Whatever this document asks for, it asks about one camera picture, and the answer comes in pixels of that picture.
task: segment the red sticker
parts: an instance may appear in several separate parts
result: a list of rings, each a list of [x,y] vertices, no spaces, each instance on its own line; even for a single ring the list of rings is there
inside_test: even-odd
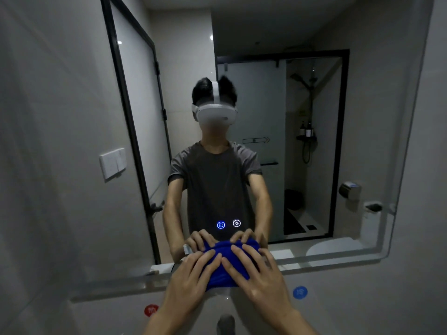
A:
[[[145,309],[144,309],[144,313],[146,314],[147,317],[150,317],[153,313],[155,313],[158,310],[158,306],[157,305],[148,305]]]

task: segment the shirt sleeve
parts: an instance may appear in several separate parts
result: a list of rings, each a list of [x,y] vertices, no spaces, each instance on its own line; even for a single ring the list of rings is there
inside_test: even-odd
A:
[[[176,179],[183,179],[183,190],[188,187],[186,165],[183,153],[178,153],[171,161],[171,172],[168,177],[168,185]]]
[[[248,176],[250,174],[259,174],[262,175],[262,169],[261,169],[261,164],[257,158],[257,154],[250,150],[250,149],[245,149],[243,151],[244,158],[243,158],[243,170],[244,170],[244,174],[245,174],[245,180],[248,183]]]

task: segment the blue sticker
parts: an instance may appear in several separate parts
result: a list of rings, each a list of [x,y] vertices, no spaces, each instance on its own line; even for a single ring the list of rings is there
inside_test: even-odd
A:
[[[296,298],[297,300],[304,299],[306,296],[307,296],[307,288],[302,285],[296,287],[293,290],[293,297]]]

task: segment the black door frame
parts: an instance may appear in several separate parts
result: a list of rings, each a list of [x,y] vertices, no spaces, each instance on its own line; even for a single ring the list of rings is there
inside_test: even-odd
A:
[[[155,44],[149,35],[144,31],[141,25],[138,23],[136,18],[132,15],[131,11],[126,7],[122,0],[101,0],[102,11],[104,14],[105,26],[107,28],[107,35],[109,36],[110,49],[112,51],[112,58],[115,65],[116,77],[118,79],[118,87],[121,95],[122,107],[124,109],[124,116],[126,118],[127,130],[129,132],[129,137],[131,140],[132,153],[134,156],[135,167],[138,177],[138,184],[141,191],[142,201],[144,205],[144,211],[146,213],[146,223],[148,225],[149,237],[152,243],[152,249],[154,253],[155,264],[161,264],[160,253],[158,249],[157,236],[155,233],[154,222],[152,216],[154,214],[154,209],[151,207],[149,202],[148,188],[146,187],[146,180],[144,177],[144,170],[141,162],[141,155],[138,147],[137,134],[135,130],[134,119],[132,116],[131,102],[129,99],[129,93],[127,92],[126,78],[124,76],[124,68],[122,66],[121,54],[119,52],[118,39],[115,30],[115,22],[113,19],[111,4],[120,11],[120,13],[126,18],[126,20],[131,24],[131,26],[137,31],[141,38],[149,45],[154,54],[154,64],[156,70],[156,76],[158,81],[158,90],[160,94],[161,110],[164,119],[166,141],[168,143],[169,159],[172,160],[171,147],[169,143],[168,127],[166,124],[167,116],[166,109],[163,103],[163,95],[161,93],[161,82],[160,82],[160,69],[157,61],[157,56],[155,53]]]
[[[342,153],[342,136],[343,136],[343,121],[345,118],[346,89],[348,85],[349,49],[320,50],[315,52],[310,51],[310,52],[261,54],[261,55],[216,56],[215,58],[216,75],[218,76],[217,65],[222,64],[269,61],[269,60],[273,60],[278,63],[279,60],[309,59],[319,57],[340,57],[342,59],[342,75],[340,83],[340,96],[338,101],[337,136],[335,141],[335,158],[334,158],[333,175],[332,175],[332,192],[331,192],[331,205],[329,211],[328,232],[320,236],[309,236],[305,238],[294,238],[281,241],[274,241],[269,242],[269,244],[333,237],[334,224],[335,224],[335,208],[337,205],[337,193],[338,193],[338,175],[340,172],[340,157]]]

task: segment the white vr headset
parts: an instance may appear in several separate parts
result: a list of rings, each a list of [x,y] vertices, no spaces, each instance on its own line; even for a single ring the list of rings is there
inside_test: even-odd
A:
[[[194,119],[198,123],[207,124],[210,122],[219,122],[225,125],[231,125],[236,122],[237,108],[220,102],[219,84],[215,81],[213,84],[213,102],[207,102],[200,106],[192,105]]]

